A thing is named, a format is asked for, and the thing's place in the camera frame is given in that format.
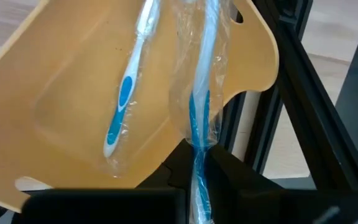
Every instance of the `wooden floor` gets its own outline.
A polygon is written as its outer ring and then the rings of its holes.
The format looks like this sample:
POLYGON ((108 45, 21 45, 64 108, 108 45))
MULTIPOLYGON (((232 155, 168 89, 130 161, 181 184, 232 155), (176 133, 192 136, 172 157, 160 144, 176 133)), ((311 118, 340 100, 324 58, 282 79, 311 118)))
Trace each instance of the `wooden floor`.
MULTIPOLYGON (((36 6, 38 0, 0 0, 0 46, 36 6)), ((335 103, 358 43, 358 0, 314 0, 303 45, 335 103)), ((244 155, 258 93, 248 93, 234 154, 244 155)), ((309 175, 285 110, 278 122, 264 175, 269 178, 309 175)))

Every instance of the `toothbrush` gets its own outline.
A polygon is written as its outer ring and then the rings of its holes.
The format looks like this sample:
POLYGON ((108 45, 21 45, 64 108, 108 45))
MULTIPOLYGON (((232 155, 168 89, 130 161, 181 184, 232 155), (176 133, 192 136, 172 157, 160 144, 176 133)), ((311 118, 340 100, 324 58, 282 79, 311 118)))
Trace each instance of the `toothbrush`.
POLYGON ((218 32, 219 0, 206 0, 203 36, 196 75, 189 101, 191 138, 195 149, 193 177, 191 181, 191 203, 197 224, 211 223, 204 159, 209 149, 209 73, 218 32))
POLYGON ((135 89, 143 44, 153 36, 159 17, 160 0, 146 0, 137 20, 136 43, 121 81, 116 111, 104 141, 103 154, 106 158, 111 156, 117 146, 125 111, 135 89))

